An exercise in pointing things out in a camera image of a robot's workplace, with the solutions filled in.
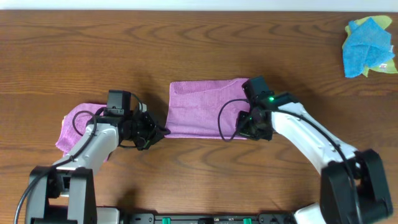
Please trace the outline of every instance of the blue cloth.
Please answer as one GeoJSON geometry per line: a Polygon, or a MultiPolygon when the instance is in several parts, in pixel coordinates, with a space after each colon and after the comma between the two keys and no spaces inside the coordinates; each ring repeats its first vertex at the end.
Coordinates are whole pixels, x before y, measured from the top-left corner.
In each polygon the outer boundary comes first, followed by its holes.
{"type": "Polygon", "coordinates": [[[352,34],[343,47],[344,72],[347,78],[360,75],[365,68],[379,66],[394,58],[391,52],[391,34],[382,29],[372,18],[362,25],[349,22],[352,34]]]}

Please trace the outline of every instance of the white wall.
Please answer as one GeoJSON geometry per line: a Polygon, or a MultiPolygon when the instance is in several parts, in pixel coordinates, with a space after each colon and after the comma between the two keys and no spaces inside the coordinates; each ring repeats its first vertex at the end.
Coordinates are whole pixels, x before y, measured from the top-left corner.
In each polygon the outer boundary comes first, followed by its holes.
{"type": "Polygon", "coordinates": [[[0,0],[0,9],[398,12],[398,0],[0,0]]]}

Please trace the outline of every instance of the pink towel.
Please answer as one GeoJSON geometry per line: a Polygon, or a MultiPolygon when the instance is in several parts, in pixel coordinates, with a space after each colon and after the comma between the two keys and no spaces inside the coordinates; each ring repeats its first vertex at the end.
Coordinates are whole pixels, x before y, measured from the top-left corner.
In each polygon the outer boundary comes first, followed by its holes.
{"type": "MultiPolygon", "coordinates": [[[[247,78],[220,81],[172,82],[166,128],[167,138],[221,139],[217,117],[229,100],[246,99],[242,84],[247,78]]],[[[221,130],[230,138],[236,129],[241,110],[249,111],[249,104],[236,101],[226,106],[221,114],[221,130]]]]}
{"type": "MultiPolygon", "coordinates": [[[[63,119],[62,122],[62,129],[61,129],[61,135],[55,143],[55,146],[59,148],[61,151],[63,151],[63,154],[65,155],[68,153],[73,146],[81,139],[81,136],[76,133],[72,126],[72,120],[75,114],[79,111],[87,110],[92,113],[95,113],[98,109],[101,107],[104,107],[106,105],[98,105],[98,104],[93,104],[93,103],[82,103],[75,107],[71,112],[68,113],[63,119]]],[[[80,133],[84,133],[86,131],[86,123],[87,121],[91,118],[89,114],[80,114],[77,116],[75,124],[76,128],[80,133]]]]}

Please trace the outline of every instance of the wooden table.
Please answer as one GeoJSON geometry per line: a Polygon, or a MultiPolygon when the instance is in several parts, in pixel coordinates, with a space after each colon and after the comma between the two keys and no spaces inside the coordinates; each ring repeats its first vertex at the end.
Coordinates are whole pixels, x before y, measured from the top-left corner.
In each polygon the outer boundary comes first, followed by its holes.
{"type": "MultiPolygon", "coordinates": [[[[109,89],[136,93],[165,118],[169,84],[263,75],[331,132],[380,153],[398,203],[398,75],[344,77],[349,21],[370,13],[0,12],[0,222],[10,223],[29,172],[62,153],[61,120],[109,89]]],[[[398,15],[387,30],[397,44],[398,15]]],[[[164,139],[118,149],[95,176],[98,205],[159,213],[296,210],[320,176],[288,140],[164,139]]],[[[398,215],[384,223],[397,223],[398,215]]]]}

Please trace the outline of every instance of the green connector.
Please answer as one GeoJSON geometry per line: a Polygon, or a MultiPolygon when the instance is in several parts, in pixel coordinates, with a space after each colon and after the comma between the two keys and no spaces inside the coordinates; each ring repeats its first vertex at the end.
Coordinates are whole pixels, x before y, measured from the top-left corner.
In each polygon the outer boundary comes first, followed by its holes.
{"type": "Polygon", "coordinates": [[[171,224],[172,220],[171,218],[163,218],[162,219],[162,224],[171,224]]]}
{"type": "Polygon", "coordinates": [[[251,224],[251,218],[244,218],[243,224],[251,224]]]}

